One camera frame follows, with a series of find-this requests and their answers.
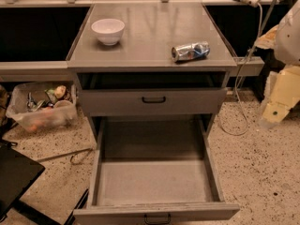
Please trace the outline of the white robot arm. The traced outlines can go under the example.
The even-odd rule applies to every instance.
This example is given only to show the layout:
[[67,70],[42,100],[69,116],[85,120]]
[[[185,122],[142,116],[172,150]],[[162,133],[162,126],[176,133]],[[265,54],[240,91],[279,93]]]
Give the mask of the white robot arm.
[[300,101],[300,0],[277,27],[274,54],[285,67],[266,80],[259,118],[263,128],[277,126]]

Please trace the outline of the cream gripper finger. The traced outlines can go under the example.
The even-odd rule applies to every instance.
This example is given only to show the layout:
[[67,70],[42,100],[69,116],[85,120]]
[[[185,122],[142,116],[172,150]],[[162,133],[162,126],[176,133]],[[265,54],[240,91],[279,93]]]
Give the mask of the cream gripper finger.
[[279,73],[271,71],[264,89],[259,124],[277,126],[300,101],[300,67],[287,65]]

